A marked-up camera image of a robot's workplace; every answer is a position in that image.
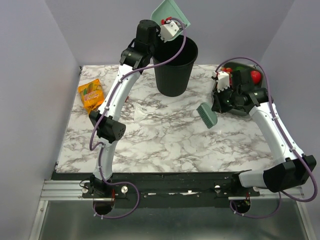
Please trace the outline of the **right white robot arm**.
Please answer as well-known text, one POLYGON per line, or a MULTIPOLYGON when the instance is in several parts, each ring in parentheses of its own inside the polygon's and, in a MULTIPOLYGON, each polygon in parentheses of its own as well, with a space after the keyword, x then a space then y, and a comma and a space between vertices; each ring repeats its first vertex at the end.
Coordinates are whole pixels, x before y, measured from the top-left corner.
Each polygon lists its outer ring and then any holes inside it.
POLYGON ((212 110, 226 113, 244 112, 257 124, 265 138, 275 166, 265 170, 246 170, 230 183, 230 191, 241 196, 250 187, 268 189, 273 193, 301 186, 310 177, 317 162, 299 148, 280 119, 276 105, 268 90, 255 85, 250 69, 240 69, 228 74, 214 73, 212 110))

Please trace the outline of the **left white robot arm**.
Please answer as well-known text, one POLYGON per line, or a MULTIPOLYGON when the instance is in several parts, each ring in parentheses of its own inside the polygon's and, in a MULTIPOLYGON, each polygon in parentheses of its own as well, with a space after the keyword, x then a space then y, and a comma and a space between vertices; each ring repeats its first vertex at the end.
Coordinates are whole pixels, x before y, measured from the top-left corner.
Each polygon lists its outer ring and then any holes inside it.
POLYGON ((98 143, 91 143, 89 148, 94 150, 100 147, 90 186, 101 198, 112 193, 115 148, 126 130, 126 126, 119 122, 122 107, 131 88, 150 63, 160 41, 159 33, 160 26, 155 21, 143 19, 139 22, 135 38, 121 53, 118 72, 107 97, 97 111, 89 114, 94 125, 92 135, 99 138, 98 143))

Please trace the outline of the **green hand brush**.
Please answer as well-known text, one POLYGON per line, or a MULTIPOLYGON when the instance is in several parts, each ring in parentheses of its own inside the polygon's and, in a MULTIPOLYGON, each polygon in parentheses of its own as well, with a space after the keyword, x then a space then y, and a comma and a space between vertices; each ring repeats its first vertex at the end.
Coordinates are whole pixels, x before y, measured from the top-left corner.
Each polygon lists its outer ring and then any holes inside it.
POLYGON ((216 113, 212 111, 211 106, 207 102, 202 102, 196 111, 208 129, 211 129, 218 123, 216 113))

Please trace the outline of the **red paper scrap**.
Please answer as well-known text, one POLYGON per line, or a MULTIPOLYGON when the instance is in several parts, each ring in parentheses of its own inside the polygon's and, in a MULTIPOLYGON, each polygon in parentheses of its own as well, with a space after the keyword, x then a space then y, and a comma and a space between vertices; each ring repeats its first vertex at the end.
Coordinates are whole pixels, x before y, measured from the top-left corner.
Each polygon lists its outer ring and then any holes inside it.
POLYGON ((169 16, 165 19, 162 19, 160 23, 161 23, 161 25, 166 25, 166 24, 169 24, 171 21, 172 21, 172 17, 169 16))

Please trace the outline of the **green plastic dustpan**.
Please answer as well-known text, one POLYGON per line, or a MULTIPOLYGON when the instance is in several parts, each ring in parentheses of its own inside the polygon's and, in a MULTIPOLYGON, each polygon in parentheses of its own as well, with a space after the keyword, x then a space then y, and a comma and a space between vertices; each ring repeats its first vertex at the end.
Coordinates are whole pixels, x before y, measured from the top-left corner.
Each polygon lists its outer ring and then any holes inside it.
POLYGON ((174 0, 164 0, 152 12, 150 19, 156 22, 159 26, 161 26, 161 20, 166 19, 168 17, 172 17, 172 21, 175 21, 179 27, 178 35, 176 35, 174 39, 176 39, 179 35, 184 33, 183 26, 185 29, 190 26, 189 20, 186 18, 186 16, 174 0))

